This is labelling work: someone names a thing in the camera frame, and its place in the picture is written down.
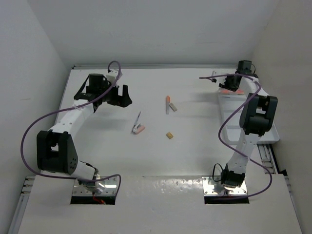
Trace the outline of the pink red highlighter pen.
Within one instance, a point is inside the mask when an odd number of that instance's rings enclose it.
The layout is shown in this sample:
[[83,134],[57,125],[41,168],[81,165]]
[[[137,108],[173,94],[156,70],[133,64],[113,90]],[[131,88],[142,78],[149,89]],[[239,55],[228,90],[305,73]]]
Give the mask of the pink red highlighter pen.
[[244,94],[244,92],[242,90],[240,90],[240,89],[238,89],[237,91],[230,91],[230,90],[226,90],[226,89],[221,89],[220,93],[226,94],[226,95],[233,95],[233,94],[235,94],[235,95],[243,95]]

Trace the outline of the dark purple highlighter pen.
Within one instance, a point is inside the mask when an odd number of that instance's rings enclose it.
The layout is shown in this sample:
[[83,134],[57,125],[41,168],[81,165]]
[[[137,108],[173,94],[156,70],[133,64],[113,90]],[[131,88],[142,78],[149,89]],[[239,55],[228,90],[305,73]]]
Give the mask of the dark purple highlighter pen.
[[135,127],[136,127],[136,125],[138,124],[138,120],[139,120],[140,115],[141,115],[141,111],[138,113],[138,116],[137,116],[137,118],[136,118],[136,120],[135,120],[135,123],[134,123],[134,126],[135,126]]

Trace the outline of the orange capped grey marker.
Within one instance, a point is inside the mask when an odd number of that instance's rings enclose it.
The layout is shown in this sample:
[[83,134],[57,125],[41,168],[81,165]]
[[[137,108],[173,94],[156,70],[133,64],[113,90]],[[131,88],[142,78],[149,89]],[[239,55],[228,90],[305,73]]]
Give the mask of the orange capped grey marker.
[[170,112],[170,96],[166,96],[166,114]]

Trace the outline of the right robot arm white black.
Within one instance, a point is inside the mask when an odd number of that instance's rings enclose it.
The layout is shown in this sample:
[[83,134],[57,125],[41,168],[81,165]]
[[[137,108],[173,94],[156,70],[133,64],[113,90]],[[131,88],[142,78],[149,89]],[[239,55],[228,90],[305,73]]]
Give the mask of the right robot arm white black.
[[234,154],[221,172],[221,184],[225,187],[240,187],[245,179],[247,164],[254,147],[272,125],[278,104],[278,98],[267,94],[252,72],[252,62],[238,62],[234,75],[227,75],[219,86],[229,91],[242,90],[246,101],[230,117],[241,111],[239,127],[241,129]]

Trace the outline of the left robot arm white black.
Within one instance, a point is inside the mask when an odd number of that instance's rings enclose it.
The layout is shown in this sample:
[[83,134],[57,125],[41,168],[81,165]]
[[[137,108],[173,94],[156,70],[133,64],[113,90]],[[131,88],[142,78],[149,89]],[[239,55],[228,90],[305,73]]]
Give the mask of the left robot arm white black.
[[127,85],[123,85],[122,95],[118,94],[117,76],[116,70],[110,70],[106,75],[89,74],[74,95],[73,109],[49,130],[37,134],[37,166],[40,170],[82,179],[85,186],[98,185],[98,169],[79,160],[74,138],[101,104],[106,102],[123,108],[132,104]]

